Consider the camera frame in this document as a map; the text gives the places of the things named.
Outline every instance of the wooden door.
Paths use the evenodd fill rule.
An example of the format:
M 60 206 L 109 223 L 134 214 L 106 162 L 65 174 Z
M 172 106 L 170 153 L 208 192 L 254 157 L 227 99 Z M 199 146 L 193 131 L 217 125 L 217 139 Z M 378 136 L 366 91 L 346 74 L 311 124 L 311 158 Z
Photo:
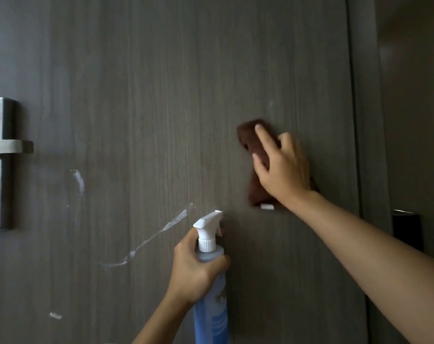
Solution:
M 358 212 L 346 0 L 0 0 L 0 96 L 36 147 L 0 233 L 0 344 L 130 343 L 214 209 L 231 342 L 367 342 L 364 295 L 314 232 L 247 206 L 235 133 L 294 133 Z

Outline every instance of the lever handle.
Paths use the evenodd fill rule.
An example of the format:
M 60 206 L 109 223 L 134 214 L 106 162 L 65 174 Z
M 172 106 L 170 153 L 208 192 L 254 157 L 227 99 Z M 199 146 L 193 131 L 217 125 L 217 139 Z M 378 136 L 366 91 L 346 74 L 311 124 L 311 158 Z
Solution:
M 0 140 L 0 155 L 8 153 L 34 153 L 34 143 L 26 140 Z

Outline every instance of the brown cloth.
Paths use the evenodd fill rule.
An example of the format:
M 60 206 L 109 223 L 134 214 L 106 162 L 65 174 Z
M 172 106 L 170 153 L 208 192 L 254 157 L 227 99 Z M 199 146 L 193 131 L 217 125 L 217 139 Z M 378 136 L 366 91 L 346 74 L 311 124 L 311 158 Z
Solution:
M 265 127 L 266 131 L 270 134 L 270 136 L 276 142 L 277 146 L 280 148 L 281 142 L 275 136 L 270 125 L 262 119 L 256 119 L 254 121 L 243 123 L 239 127 L 237 127 L 236 128 L 237 138 L 239 139 L 239 143 L 246 150 L 248 150 L 250 154 L 253 153 L 257 154 L 261 158 L 263 164 L 269 170 L 270 159 L 266 154 L 265 150 L 263 149 L 263 145 L 261 144 L 260 139 L 255 133 L 255 126 L 257 124 L 261 124 L 263 127 Z M 310 178 L 310 185 L 313 191 L 319 192 L 319 189 L 317 188 L 316 183 L 314 182 L 314 179 L 312 177 Z M 260 184 L 260 180 L 255 170 L 252 171 L 252 175 L 250 177 L 247 200 L 249 206 L 259 206 L 260 204 L 275 204 L 278 202 Z

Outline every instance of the blue spray bottle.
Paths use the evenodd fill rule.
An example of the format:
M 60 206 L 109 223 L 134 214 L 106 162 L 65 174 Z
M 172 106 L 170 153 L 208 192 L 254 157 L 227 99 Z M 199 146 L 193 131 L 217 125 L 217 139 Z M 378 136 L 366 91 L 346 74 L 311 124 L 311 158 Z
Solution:
M 216 210 L 193 225 L 199 234 L 196 257 L 203 263 L 224 254 L 223 248 L 215 243 L 215 234 L 221 237 L 222 217 L 223 212 Z M 229 343 L 225 273 L 217 276 L 209 293 L 195 304 L 194 331 L 196 344 Z

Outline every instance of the electronic door lock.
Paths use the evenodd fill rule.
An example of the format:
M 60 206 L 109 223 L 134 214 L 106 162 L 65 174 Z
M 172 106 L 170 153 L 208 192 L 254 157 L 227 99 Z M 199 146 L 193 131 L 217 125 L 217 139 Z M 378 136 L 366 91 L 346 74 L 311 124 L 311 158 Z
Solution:
M 13 155 L 34 152 L 33 142 L 14 137 L 14 106 L 14 100 L 0 98 L 0 230 L 11 228 Z

